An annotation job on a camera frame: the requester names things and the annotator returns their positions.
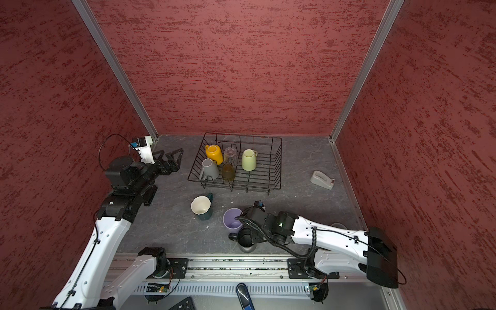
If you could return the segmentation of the white grey mug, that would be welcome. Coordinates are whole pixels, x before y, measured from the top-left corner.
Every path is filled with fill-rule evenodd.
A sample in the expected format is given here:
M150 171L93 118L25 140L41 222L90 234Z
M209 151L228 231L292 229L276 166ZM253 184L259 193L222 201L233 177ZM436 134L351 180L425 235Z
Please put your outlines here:
M219 177L220 172L216 161L206 158L201 164L202 168L199 175L199 180L201 182L215 180Z

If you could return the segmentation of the yellow mug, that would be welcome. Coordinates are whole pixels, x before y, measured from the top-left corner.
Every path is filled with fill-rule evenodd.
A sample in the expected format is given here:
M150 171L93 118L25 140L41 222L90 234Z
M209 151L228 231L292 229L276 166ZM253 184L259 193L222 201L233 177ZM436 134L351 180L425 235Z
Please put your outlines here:
M223 154L220 146L218 145L206 145L205 155L213 160L217 165L223 164Z

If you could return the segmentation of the olive glass cup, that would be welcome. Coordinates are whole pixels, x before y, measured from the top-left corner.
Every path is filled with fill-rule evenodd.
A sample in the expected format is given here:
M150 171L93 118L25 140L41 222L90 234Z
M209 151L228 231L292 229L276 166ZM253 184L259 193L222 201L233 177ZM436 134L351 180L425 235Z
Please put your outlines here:
M231 163L226 163L222 167L222 178L227 182L233 182L235 180L236 171Z

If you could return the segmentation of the clear glass cup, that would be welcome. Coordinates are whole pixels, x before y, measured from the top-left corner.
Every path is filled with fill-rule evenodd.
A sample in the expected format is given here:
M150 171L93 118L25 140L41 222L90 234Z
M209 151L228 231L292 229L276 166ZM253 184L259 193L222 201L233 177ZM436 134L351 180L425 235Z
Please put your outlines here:
M228 147L224 150L223 161L225 164L231 164L234 168L238 165L238 151L235 147Z

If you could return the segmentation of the light green mug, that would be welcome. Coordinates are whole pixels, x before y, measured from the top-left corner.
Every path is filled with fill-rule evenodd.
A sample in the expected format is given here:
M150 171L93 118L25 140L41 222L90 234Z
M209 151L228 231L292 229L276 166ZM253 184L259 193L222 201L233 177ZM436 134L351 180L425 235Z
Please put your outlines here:
M242 155L242 169L251 172L257 167L257 151L246 149Z

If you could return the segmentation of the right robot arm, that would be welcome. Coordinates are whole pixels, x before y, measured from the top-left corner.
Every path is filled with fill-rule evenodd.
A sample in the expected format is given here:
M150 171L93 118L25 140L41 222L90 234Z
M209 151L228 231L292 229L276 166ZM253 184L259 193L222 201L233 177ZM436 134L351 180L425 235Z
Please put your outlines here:
M374 284L396 289L407 283L399 280L397 247L386 233L371 227L354 231L326 226L288 212L277 215L254 206L236 217L243 227L236 241L244 248L267 242L304 263L303 269L311 278L329 278L344 271L326 257L327 252L341 254L346 269L357 270Z

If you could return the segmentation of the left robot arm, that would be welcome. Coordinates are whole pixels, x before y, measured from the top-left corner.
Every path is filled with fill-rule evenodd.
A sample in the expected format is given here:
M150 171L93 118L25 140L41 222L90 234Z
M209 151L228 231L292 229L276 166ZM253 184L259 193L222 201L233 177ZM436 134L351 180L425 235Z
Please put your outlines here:
M145 247L123 274L105 285L112 260L141 206L151 205L158 190L155 181L179 171L183 149L154 152L151 162L120 156L105 175L112 191L96 211L94 230L71 277L50 309L120 309L146 278L172 279L165 249Z

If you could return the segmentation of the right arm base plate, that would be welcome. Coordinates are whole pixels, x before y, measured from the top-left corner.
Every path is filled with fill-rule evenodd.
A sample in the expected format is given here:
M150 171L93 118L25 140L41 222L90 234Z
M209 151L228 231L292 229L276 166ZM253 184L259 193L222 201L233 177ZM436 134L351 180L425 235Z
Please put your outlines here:
M340 278L339 272L325 274L316 268L310 266L309 260L300 260L298 258L289 258L288 276L290 279L319 279L319 280L337 280Z

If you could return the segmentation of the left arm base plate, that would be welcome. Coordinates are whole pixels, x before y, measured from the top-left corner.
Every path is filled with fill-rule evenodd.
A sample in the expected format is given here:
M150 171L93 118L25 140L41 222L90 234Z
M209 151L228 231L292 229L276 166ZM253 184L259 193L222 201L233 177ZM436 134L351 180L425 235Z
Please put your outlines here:
M151 275L155 279L184 279L189 264L188 258L168 258L158 260L156 270Z

